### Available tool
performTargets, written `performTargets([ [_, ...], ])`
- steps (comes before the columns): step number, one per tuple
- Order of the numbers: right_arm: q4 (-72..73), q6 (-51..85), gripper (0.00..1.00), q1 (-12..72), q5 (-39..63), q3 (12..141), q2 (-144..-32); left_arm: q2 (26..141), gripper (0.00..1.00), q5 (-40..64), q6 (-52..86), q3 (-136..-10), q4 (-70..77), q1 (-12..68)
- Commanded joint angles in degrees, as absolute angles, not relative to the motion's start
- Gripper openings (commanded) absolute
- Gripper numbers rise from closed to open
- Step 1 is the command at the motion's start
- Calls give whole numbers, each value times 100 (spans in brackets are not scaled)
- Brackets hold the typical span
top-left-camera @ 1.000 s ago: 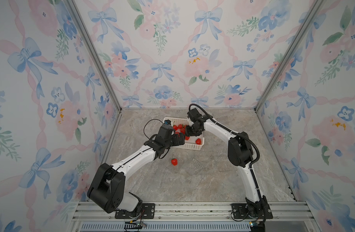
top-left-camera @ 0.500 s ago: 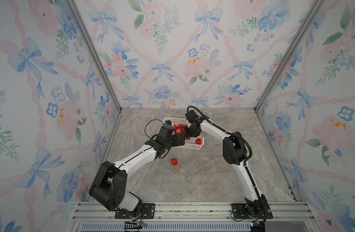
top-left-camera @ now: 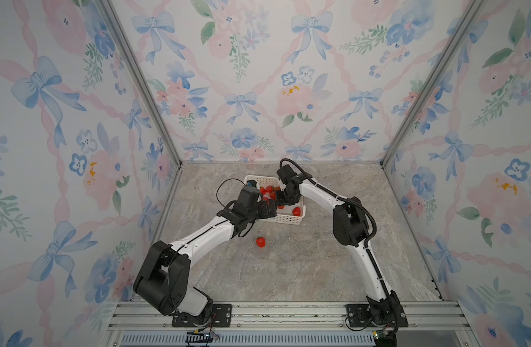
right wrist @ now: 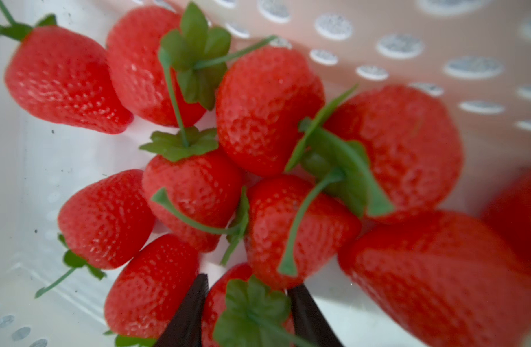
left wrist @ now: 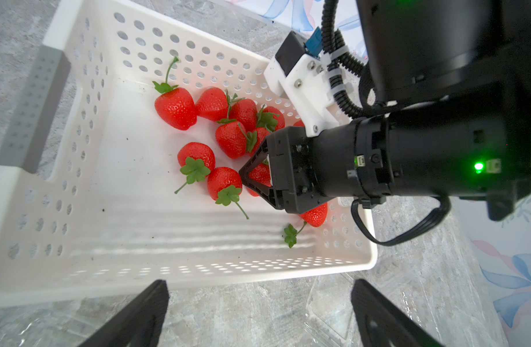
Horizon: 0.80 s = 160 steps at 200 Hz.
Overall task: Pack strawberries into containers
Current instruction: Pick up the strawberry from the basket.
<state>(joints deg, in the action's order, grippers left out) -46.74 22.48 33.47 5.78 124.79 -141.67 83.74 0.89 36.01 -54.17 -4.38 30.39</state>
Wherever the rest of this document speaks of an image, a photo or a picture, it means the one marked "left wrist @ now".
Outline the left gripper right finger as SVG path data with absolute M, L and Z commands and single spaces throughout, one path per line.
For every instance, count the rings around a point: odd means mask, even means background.
M 355 281 L 351 302 L 364 346 L 442 347 L 365 279 Z

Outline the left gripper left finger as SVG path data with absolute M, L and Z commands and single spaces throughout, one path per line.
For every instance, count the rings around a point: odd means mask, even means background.
M 82 346 L 157 346 L 169 303 L 165 280 L 156 280 Z

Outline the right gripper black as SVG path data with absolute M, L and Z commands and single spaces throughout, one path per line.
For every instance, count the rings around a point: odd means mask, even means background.
M 334 198 L 354 197 L 366 208 L 386 201 L 375 186 L 375 171 L 382 163 L 371 158 L 372 125 L 367 119 L 324 130 L 308 137 L 302 127 L 287 127 L 269 135 L 238 171 L 242 184 L 270 206 L 303 214 Z M 270 185 L 250 177 L 268 158 Z

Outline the strawberry front with stem down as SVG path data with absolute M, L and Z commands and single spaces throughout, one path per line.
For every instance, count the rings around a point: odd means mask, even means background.
M 228 167 L 215 168 L 208 176 L 207 188 L 216 205 L 226 207 L 234 204 L 247 220 L 250 219 L 239 204 L 242 194 L 242 179 L 237 171 Z

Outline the clear plastic clamshell container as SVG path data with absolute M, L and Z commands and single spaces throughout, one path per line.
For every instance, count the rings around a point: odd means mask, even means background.
M 300 343 L 304 346 L 361 346 L 351 294 L 356 280 L 369 278 L 365 272 L 317 277 L 307 299 L 305 334 Z

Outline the white perforated plastic basket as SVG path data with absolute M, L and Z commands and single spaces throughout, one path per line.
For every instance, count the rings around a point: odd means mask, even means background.
M 0 307 L 369 270 L 378 249 L 342 199 L 293 248 L 300 219 L 261 198 L 222 207 L 187 185 L 190 142 L 219 166 L 216 124 L 176 130 L 155 112 L 153 81 L 192 97 L 218 87 L 300 118 L 264 77 L 269 59 L 130 1 L 63 1 L 25 81 L 0 148 Z

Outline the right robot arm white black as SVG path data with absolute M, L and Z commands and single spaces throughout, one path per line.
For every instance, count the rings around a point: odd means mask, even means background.
M 334 198 L 485 202 L 500 221 L 531 194 L 531 1 L 358 1 L 368 53 L 349 52 L 336 1 L 322 57 L 295 34 L 268 67 L 303 120 L 269 135 L 242 183 L 301 214 Z

